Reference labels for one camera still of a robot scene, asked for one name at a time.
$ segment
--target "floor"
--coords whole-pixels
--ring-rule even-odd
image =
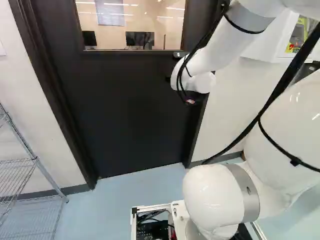
[[[241,161],[235,158],[227,162]],[[55,240],[130,240],[131,207],[181,200],[185,174],[185,168],[177,163],[101,179],[93,191],[69,195]],[[320,239],[319,199],[320,185],[304,193],[285,213],[259,220],[266,238]],[[253,229],[248,230],[253,240],[258,240]]]
[[[181,163],[105,178],[93,191],[69,195],[56,240],[130,240],[131,207],[181,200]]]

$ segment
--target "metal wire shelving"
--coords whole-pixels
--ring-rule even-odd
[[[0,131],[8,125],[28,158],[0,160],[0,240],[53,240],[67,197],[42,165],[0,103]],[[35,168],[57,195],[19,199]]]

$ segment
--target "window blind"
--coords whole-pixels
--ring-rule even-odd
[[[123,0],[94,0],[99,25],[124,26]]]

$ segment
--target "computer monitor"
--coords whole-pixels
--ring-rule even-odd
[[[155,45],[155,33],[151,31],[126,31],[125,39],[127,46],[140,46],[151,50]]]
[[[82,31],[82,36],[84,40],[84,45],[86,47],[96,47],[97,40],[95,31]]]

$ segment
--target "door window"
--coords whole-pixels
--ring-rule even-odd
[[[186,0],[76,0],[87,50],[179,50]]]

